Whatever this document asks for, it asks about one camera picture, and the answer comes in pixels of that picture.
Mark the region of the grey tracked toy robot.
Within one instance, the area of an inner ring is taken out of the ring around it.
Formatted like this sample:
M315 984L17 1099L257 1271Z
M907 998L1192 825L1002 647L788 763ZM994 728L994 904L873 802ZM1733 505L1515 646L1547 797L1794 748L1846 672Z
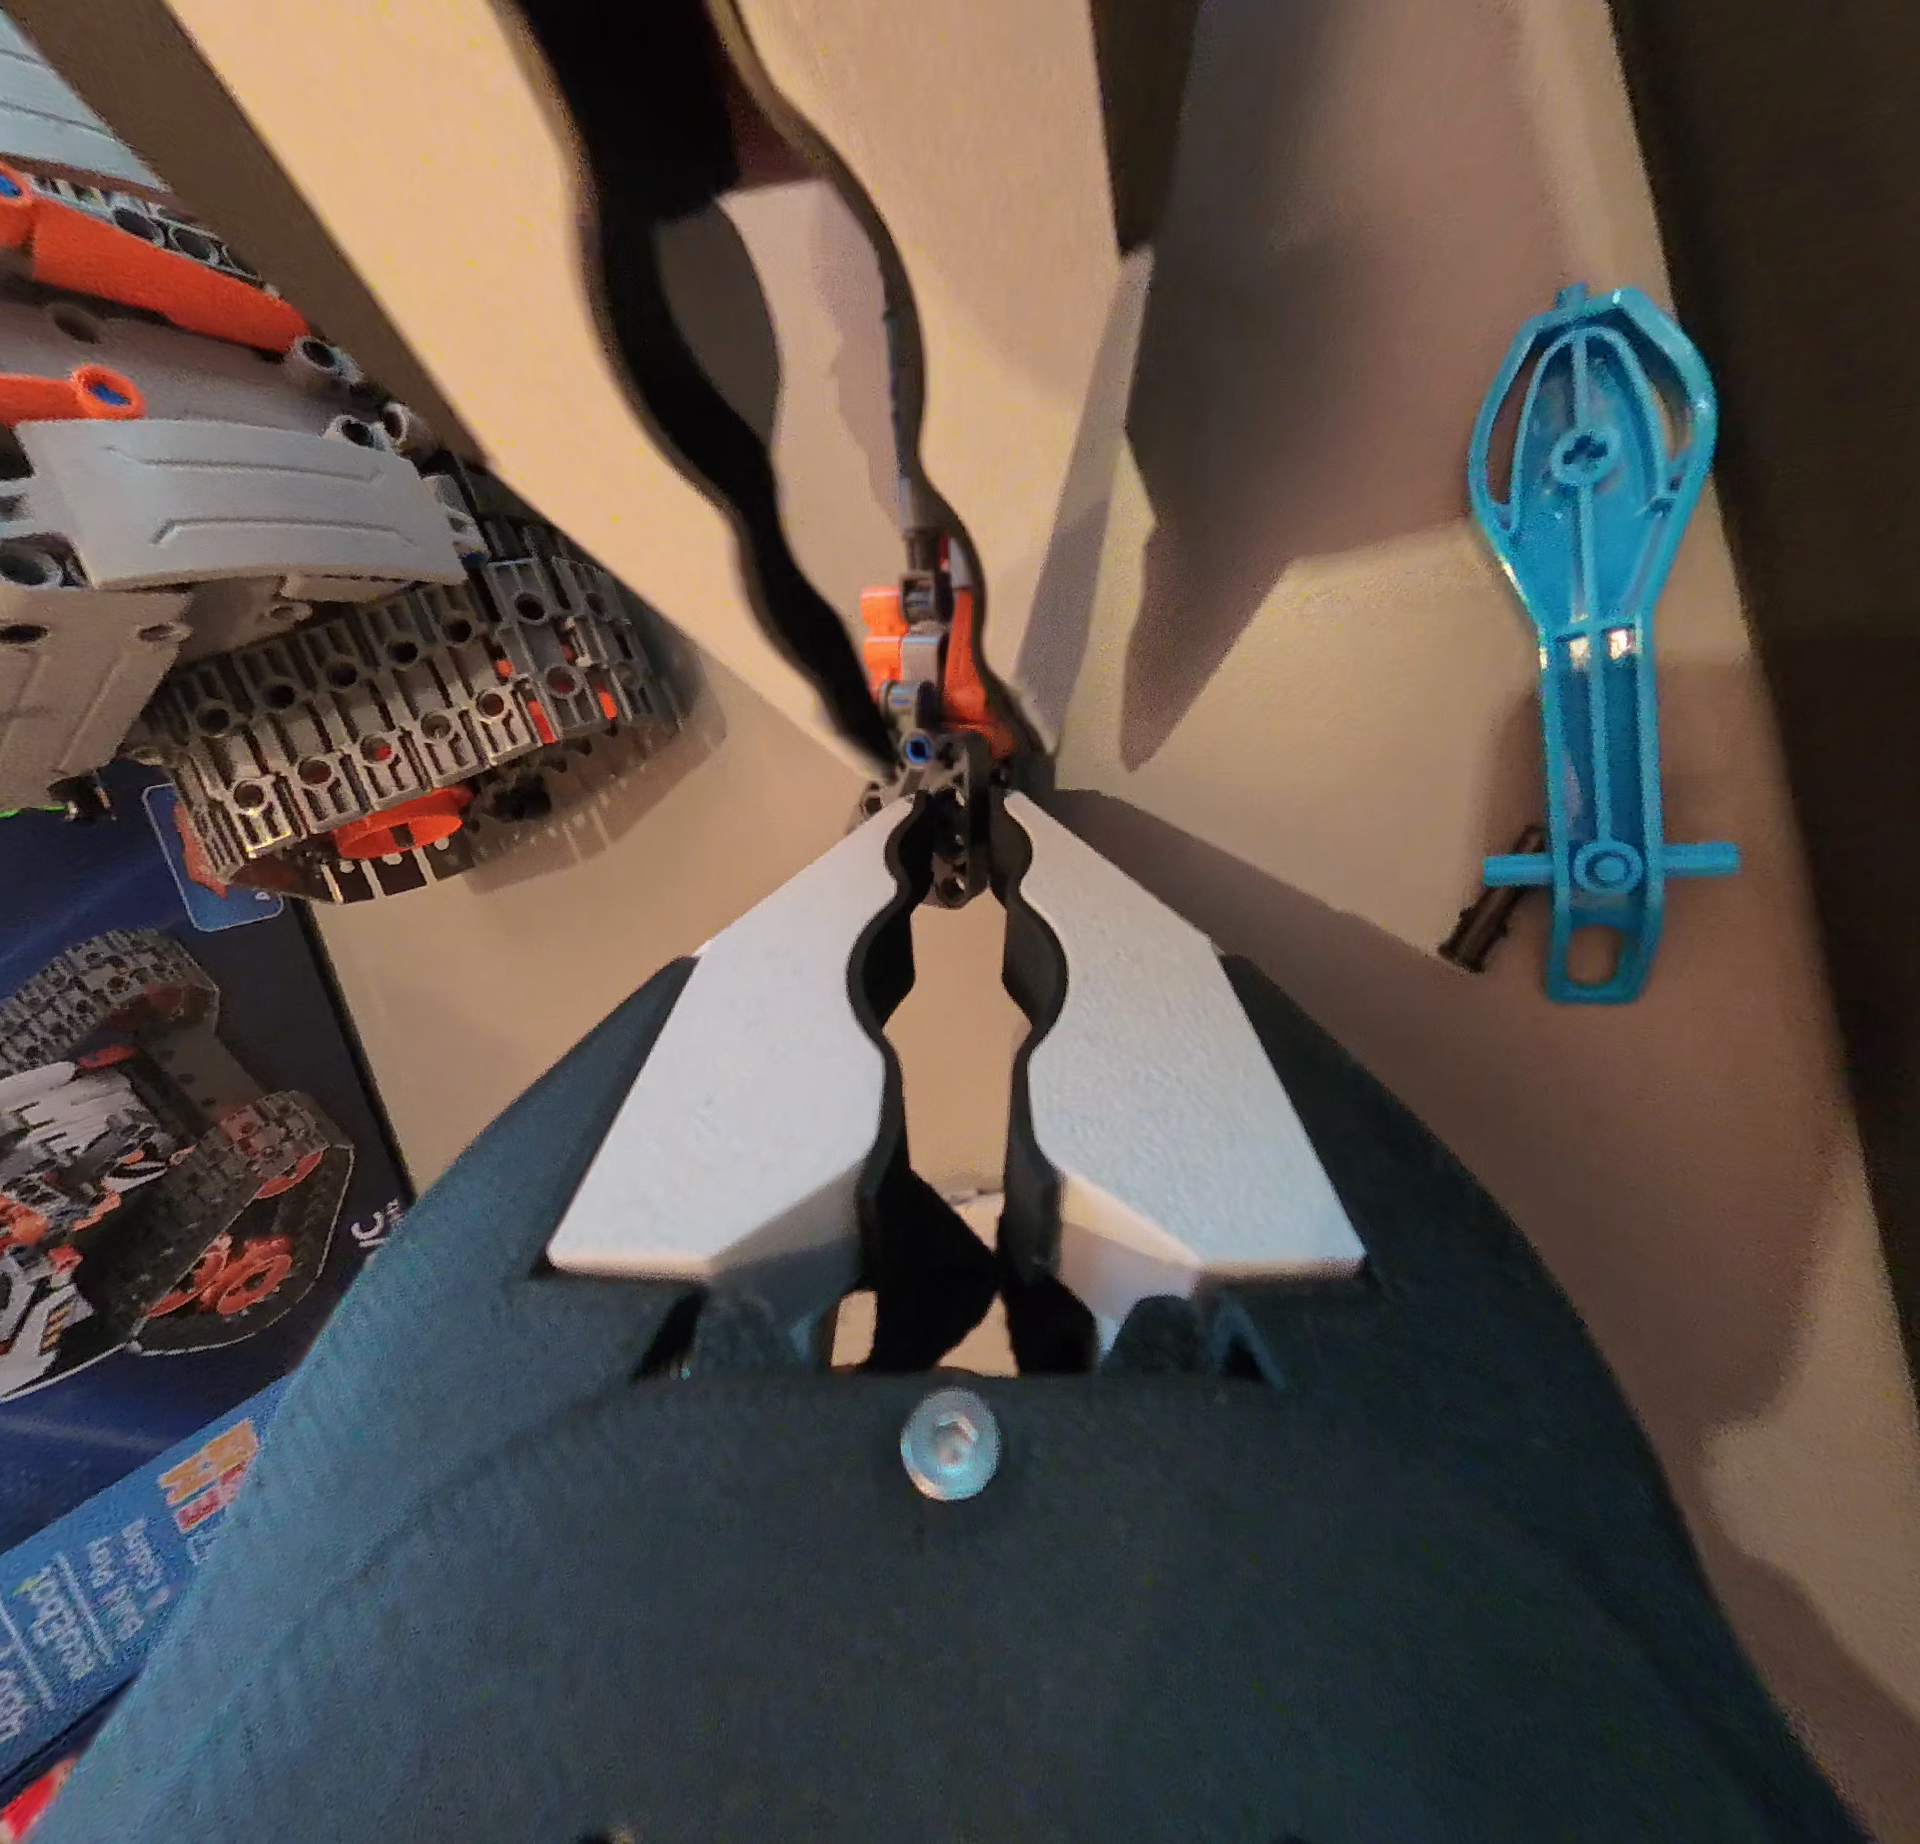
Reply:
M654 617L3 64L6 811L134 761L191 881L341 906L589 819L684 719Z

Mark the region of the orange wedge brick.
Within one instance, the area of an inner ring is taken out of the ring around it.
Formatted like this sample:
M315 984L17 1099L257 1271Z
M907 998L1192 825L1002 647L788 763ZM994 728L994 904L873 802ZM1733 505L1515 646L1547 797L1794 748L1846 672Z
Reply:
M974 656L973 584L956 584L950 597L941 647L939 713L947 731L986 733L994 727L994 705Z

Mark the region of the person's right hand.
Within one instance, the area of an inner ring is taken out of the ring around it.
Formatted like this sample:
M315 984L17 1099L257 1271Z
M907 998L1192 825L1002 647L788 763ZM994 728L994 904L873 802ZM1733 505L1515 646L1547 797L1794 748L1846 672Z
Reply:
M718 64L718 96L729 136L724 189L756 192L800 182L838 187L838 160L815 141L795 136L729 55Z

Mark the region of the blue plastic brick tool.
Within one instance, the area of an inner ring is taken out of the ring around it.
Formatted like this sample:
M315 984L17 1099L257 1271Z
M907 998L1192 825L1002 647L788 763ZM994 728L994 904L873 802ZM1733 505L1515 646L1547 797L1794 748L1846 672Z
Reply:
M1738 842L1678 842L1664 811L1654 617L1715 460L1715 381L1644 290L1556 292L1483 396L1468 456L1480 535L1535 634L1546 846L1481 884L1547 895L1546 990L1625 1005L1658 963L1670 886L1734 876Z

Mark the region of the dark blue robot kit box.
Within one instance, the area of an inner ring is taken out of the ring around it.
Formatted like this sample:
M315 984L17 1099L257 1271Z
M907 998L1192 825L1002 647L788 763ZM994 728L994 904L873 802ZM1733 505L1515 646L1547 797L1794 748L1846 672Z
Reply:
M414 1193L320 947L123 761L3 825L3 1785L25 1840Z

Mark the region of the black connector pin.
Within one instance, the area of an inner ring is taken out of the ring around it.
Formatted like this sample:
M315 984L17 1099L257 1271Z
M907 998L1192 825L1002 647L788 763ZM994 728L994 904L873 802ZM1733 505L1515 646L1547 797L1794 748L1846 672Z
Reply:
M1480 895L1460 910L1452 932L1437 946L1437 957L1464 973L1483 973L1527 892L1553 881L1547 825L1525 823L1518 840L1480 867Z

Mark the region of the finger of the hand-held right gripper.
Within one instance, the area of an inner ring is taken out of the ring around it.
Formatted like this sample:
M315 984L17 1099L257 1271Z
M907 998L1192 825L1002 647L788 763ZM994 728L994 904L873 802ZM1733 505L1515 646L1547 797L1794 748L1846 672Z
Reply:
M154 3L506 483L851 768L893 768L767 428L674 309L677 220L593 159L515 3Z
M711 8L903 275L916 459L983 574L986 667L1062 753L1156 262L1115 241L1092 0Z

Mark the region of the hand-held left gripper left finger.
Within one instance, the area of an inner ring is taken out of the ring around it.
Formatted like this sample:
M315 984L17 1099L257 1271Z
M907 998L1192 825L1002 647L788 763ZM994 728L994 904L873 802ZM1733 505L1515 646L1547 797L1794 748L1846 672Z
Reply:
M851 1286L855 1188L883 1132L883 1046L855 943L894 909L886 803L722 927L545 1245L553 1270L693 1286Z

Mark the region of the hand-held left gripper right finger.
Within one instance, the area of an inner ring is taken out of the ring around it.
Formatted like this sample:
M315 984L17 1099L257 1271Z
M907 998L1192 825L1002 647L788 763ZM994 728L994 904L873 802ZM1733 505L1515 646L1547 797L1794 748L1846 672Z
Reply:
M1352 1279L1362 1237L1196 926L1039 802L994 809L1013 1060L1002 1247L1086 1312Z

